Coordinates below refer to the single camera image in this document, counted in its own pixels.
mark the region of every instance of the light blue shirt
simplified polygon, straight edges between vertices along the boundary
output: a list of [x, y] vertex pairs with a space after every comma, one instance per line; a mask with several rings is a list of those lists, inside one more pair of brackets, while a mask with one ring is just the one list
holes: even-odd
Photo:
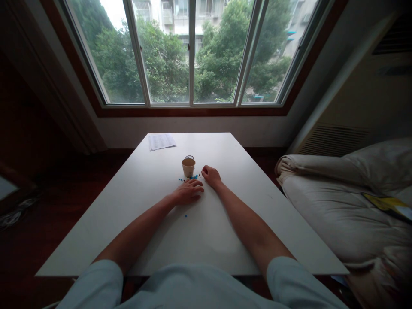
[[103, 260], [88, 267], [57, 308], [347, 308], [288, 257], [270, 262], [267, 283], [273, 301], [216, 267], [172, 264], [155, 272], [120, 305], [123, 274], [115, 262]]

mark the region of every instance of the paper cup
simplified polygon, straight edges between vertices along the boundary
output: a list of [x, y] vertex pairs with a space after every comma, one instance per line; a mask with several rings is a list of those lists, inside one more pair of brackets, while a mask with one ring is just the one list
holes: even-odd
[[185, 174], [185, 177], [193, 176], [195, 164], [196, 164], [196, 161], [191, 158], [186, 158], [182, 160], [183, 173]]

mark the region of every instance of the sofa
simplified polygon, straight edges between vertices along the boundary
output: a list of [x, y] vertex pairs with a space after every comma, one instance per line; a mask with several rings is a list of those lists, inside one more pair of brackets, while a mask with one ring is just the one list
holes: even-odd
[[275, 173], [285, 196], [350, 270], [345, 280], [364, 308], [412, 308], [412, 224], [366, 198], [393, 197], [410, 212], [412, 138], [341, 158], [286, 155]]

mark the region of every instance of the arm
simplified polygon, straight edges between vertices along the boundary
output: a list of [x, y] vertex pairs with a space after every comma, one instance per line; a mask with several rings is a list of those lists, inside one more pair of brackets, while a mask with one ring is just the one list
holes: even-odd
[[176, 205], [186, 205], [200, 199], [198, 192], [204, 192], [202, 182], [191, 179], [184, 182], [172, 194], [146, 210], [121, 231], [93, 262], [112, 260], [119, 265], [123, 275], [136, 262], [150, 242], [160, 223]]
[[265, 279], [267, 266], [273, 258], [286, 256], [294, 259], [265, 221], [225, 186], [216, 169], [205, 165], [202, 176], [219, 195], [237, 236], [251, 253]]

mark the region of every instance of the floor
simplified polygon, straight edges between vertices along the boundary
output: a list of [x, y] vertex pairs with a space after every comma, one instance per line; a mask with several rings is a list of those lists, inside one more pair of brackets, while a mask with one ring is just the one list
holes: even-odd
[[[63, 298], [73, 284], [70, 278], [37, 278], [37, 270], [67, 235], [86, 209], [103, 190], [132, 150], [109, 150], [81, 156], [60, 164], [36, 180], [41, 200], [28, 209], [13, 227], [0, 233], [0, 291], [3, 308], [43, 308]], [[276, 184], [274, 167], [280, 155], [249, 152]], [[318, 279], [339, 295], [339, 285], [328, 276]], [[250, 286], [270, 297], [262, 278], [252, 278]], [[136, 290], [126, 282], [124, 298]]]

